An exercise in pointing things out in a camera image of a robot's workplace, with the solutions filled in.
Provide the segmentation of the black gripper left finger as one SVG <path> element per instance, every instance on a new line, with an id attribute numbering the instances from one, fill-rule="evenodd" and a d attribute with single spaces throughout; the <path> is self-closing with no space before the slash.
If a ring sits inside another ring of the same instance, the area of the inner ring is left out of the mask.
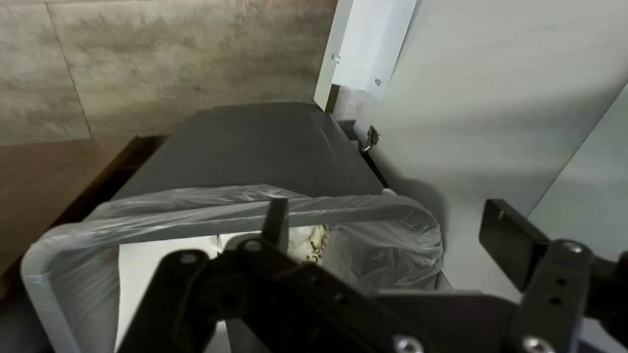
<path id="1" fill-rule="evenodd" d="M 362 295 L 288 258 L 288 201 L 262 231 L 207 256 L 164 254 L 117 353 L 201 353 L 221 319 L 239 319 L 270 353 L 507 353 L 515 305 L 484 293 Z"/>

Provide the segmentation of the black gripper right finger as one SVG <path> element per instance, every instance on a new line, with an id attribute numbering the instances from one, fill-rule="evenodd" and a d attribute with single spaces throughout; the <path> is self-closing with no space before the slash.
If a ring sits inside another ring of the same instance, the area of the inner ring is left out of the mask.
<path id="1" fill-rule="evenodd" d="M 511 353 L 602 353 L 584 319 L 628 346 L 628 252 L 598 256 L 574 238 L 549 238 L 505 199 L 486 199 L 478 242 L 521 291 L 507 329 Z"/>

